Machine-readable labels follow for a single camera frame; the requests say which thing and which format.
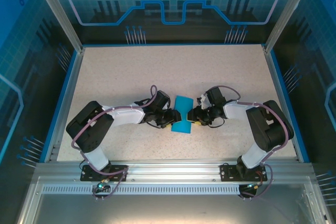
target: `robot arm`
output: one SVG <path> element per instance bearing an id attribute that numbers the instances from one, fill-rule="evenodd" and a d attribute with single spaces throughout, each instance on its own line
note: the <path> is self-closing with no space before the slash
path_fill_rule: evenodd
<path id="1" fill-rule="evenodd" d="M 238 119 L 249 122 L 255 143 L 237 160 L 237 170 L 242 179 L 285 142 L 284 128 L 271 113 L 261 106 L 241 103 L 237 100 L 226 101 L 219 87 L 206 91 L 200 98 L 197 98 L 197 101 L 199 106 L 190 110 L 187 115 L 189 121 L 203 126 L 212 125 L 216 118 L 222 118 L 223 121 Z M 280 117 L 286 126 L 288 139 L 292 139 L 294 131 L 278 104 L 275 101 L 267 101 L 263 105 Z"/>
<path id="2" fill-rule="evenodd" d="M 92 123 L 76 140 L 84 156 L 97 170 L 109 171 L 109 160 L 104 155 L 100 144 L 110 127 L 154 121 L 156 127 L 165 128 L 169 124 L 181 121 L 180 113 L 169 108 L 170 97 L 163 91 L 159 90 L 155 99 L 146 106 L 149 100 L 145 99 L 115 110 L 112 109 Z M 75 138 L 91 119 L 111 108 L 101 106 L 96 101 L 89 102 L 67 125 L 66 131 L 71 138 Z"/>

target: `blue object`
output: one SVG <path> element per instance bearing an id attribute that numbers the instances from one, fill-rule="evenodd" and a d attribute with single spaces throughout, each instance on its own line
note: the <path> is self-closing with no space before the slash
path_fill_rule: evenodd
<path id="1" fill-rule="evenodd" d="M 174 123 L 172 131 L 191 133 L 191 122 L 187 121 L 187 113 L 193 108 L 194 100 L 188 97 L 177 96 L 175 100 L 175 109 L 180 112 L 182 121 Z"/>

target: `speckled white tabletop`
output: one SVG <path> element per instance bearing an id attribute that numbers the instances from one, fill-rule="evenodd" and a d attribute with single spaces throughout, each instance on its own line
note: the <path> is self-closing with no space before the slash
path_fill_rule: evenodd
<path id="1" fill-rule="evenodd" d="M 231 86 L 241 101 L 265 102 L 278 97 L 261 45 L 146 46 L 86 48 L 67 120 L 90 101 L 128 105 L 150 97 L 149 88 L 172 99 L 194 99 L 212 86 Z M 228 99 L 235 95 L 222 90 Z M 58 161 L 82 157 L 63 135 Z M 226 120 L 217 129 L 192 125 L 191 134 L 155 129 L 146 124 L 122 125 L 107 133 L 102 148 L 110 160 L 229 158 L 245 153 L 254 142 L 248 123 Z M 295 157 L 291 142 L 273 157 Z"/>

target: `black bracket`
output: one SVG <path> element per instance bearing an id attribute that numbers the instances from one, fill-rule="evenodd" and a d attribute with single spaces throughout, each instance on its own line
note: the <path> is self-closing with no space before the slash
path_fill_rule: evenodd
<path id="1" fill-rule="evenodd" d="M 260 176 L 257 172 L 261 172 L 263 175 L 263 181 L 267 181 L 266 169 L 263 166 L 257 166 L 253 169 L 249 169 L 244 179 L 241 178 L 236 165 L 229 165 L 226 163 L 220 165 L 219 172 L 221 174 L 222 182 L 259 182 Z"/>
<path id="2" fill-rule="evenodd" d="M 119 170 L 126 169 L 128 166 L 127 165 L 110 165 L 109 170 L 106 171 L 104 170 L 105 173 L 114 173 Z M 118 182 L 122 176 L 122 173 L 116 174 L 113 177 L 110 177 L 109 180 L 110 182 Z M 103 179 L 108 178 L 109 176 L 107 175 L 101 175 L 99 173 L 96 173 L 89 165 L 84 165 L 82 168 L 82 172 L 80 175 L 80 181 L 93 181 L 93 182 L 99 182 L 102 181 Z M 122 181 L 126 181 L 127 175 L 124 176 Z"/>

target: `wire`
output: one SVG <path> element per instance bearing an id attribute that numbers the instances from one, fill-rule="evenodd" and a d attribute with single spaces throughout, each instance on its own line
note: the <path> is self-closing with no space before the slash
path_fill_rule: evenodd
<path id="1" fill-rule="evenodd" d="M 111 196 L 116 192 L 116 190 L 118 189 L 120 183 L 121 183 L 122 180 L 125 178 L 126 174 L 127 174 L 127 172 L 124 172 L 124 174 L 121 176 L 121 178 L 120 178 L 120 180 L 118 181 L 118 183 L 117 183 L 117 185 L 115 186 L 115 188 L 114 188 L 108 195 L 106 195 L 106 196 L 102 196 L 102 199 L 103 199 L 103 200 L 104 200 L 104 199 L 107 199 L 107 198 L 109 198 L 109 197 L 111 197 Z M 98 198 L 98 196 L 97 196 L 97 188 L 98 188 L 98 187 L 96 187 L 96 188 L 92 191 L 92 196 L 94 196 L 94 197 L 96 197 L 96 198 Z"/>
<path id="2" fill-rule="evenodd" d="M 239 92 L 237 90 L 235 90 L 234 88 L 231 88 L 229 86 L 225 86 L 225 85 L 217 85 L 217 86 L 213 86 L 212 88 L 210 89 L 214 89 L 214 88 L 226 88 L 226 89 L 230 89 L 232 90 L 233 92 L 235 92 L 237 95 L 238 95 L 238 98 L 235 100 L 235 101 L 239 101 L 241 99 L 241 96 L 239 94 Z"/>
<path id="3" fill-rule="evenodd" d="M 101 172 L 100 170 L 96 169 L 90 162 L 89 160 L 86 158 L 86 156 L 84 155 L 84 153 L 81 151 L 80 148 L 76 147 L 75 146 L 75 142 L 77 141 L 77 139 L 83 134 L 83 132 L 93 123 L 95 122 L 98 118 L 100 118 L 101 116 L 103 116 L 104 114 L 107 114 L 111 111 L 114 111 L 114 110 L 119 110 L 119 109 L 141 109 L 141 108 L 144 108 L 148 105 L 150 105 L 154 99 L 156 98 L 156 95 L 158 94 L 157 91 L 157 86 L 155 85 L 152 85 L 151 86 L 151 94 L 152 94 L 152 98 L 151 100 L 149 100 L 146 104 L 144 105 L 141 105 L 141 106 L 118 106 L 118 107 L 115 107 L 115 108 L 110 108 L 108 110 L 105 110 L 105 111 L 102 111 L 100 112 L 98 115 L 96 115 L 94 118 L 92 118 L 79 132 L 78 134 L 73 138 L 72 142 L 71 142 L 71 147 L 76 149 L 76 150 L 79 150 L 80 151 L 80 154 L 82 155 L 82 157 L 85 159 L 86 162 L 88 162 L 88 164 L 90 165 L 90 167 L 96 172 L 96 173 L 99 173 L 101 175 L 107 175 L 107 176 L 110 176 L 110 175 L 116 175 L 116 174 L 119 174 L 119 173 L 123 173 L 123 172 L 127 172 L 128 171 L 128 168 L 125 168 L 123 170 L 119 170 L 117 172 L 114 172 L 114 173 L 104 173 L 104 172 Z"/>
<path id="4" fill-rule="evenodd" d="M 260 194 L 258 194 L 258 195 L 256 195 L 256 196 L 254 196 L 254 195 L 251 194 L 253 198 L 259 198 L 260 196 L 264 195 L 264 194 L 269 190 L 269 188 L 270 188 L 271 185 L 272 185 L 272 182 L 273 182 L 273 169 L 272 169 L 272 167 L 271 167 L 270 165 L 268 165 L 268 164 L 264 164 L 264 165 L 267 166 L 267 167 L 270 169 L 271 178 L 270 178 L 270 180 L 269 180 L 269 184 L 266 186 L 266 188 L 265 188 L 264 191 L 262 191 Z"/>
<path id="5" fill-rule="evenodd" d="M 80 170 L 83 169 L 83 167 L 80 167 L 80 165 L 81 165 L 82 163 L 84 163 L 84 162 L 85 162 L 85 159 L 83 159 L 83 161 L 79 163 L 79 169 L 80 169 Z"/>
<path id="6" fill-rule="evenodd" d="M 219 127 L 221 127 L 224 123 L 225 123 L 225 120 L 223 119 L 223 123 L 220 124 L 220 125 L 217 125 L 217 126 L 210 126 L 210 124 L 208 124 L 208 126 L 209 126 L 210 128 L 212 128 L 212 129 L 215 129 L 215 128 L 219 128 Z"/>
<path id="7" fill-rule="evenodd" d="M 261 104 L 261 103 L 257 103 L 257 102 L 237 102 L 237 104 L 241 104 L 241 105 L 251 105 L 251 106 L 259 106 L 259 107 L 262 107 L 264 109 L 266 109 L 267 111 L 269 111 L 269 113 L 271 113 L 277 120 L 278 122 L 280 123 L 280 125 L 282 126 L 283 128 L 283 131 L 285 132 L 285 141 L 282 145 L 280 145 L 279 147 L 276 147 L 274 149 L 272 149 L 262 160 L 261 160 L 261 164 L 263 164 L 274 152 L 284 148 L 287 143 L 288 143 L 288 140 L 289 140 L 289 134 L 288 134 L 288 130 L 284 124 L 284 122 L 281 120 L 281 118 L 278 116 L 277 113 L 275 113 L 271 108 Z"/>
<path id="8" fill-rule="evenodd" d="M 156 125 L 154 125 L 154 124 L 151 124 L 151 123 L 149 123 L 149 122 L 146 122 L 146 124 L 148 124 L 148 125 L 150 125 L 150 126 L 152 126 L 152 127 L 154 127 L 154 128 L 157 128 L 157 129 L 162 129 L 161 127 L 158 127 L 158 126 L 156 126 Z"/>
<path id="9" fill-rule="evenodd" d="M 256 174 L 259 175 L 260 177 L 260 184 L 262 185 L 263 184 L 263 181 L 262 181 L 262 173 L 260 171 L 256 171 Z"/>

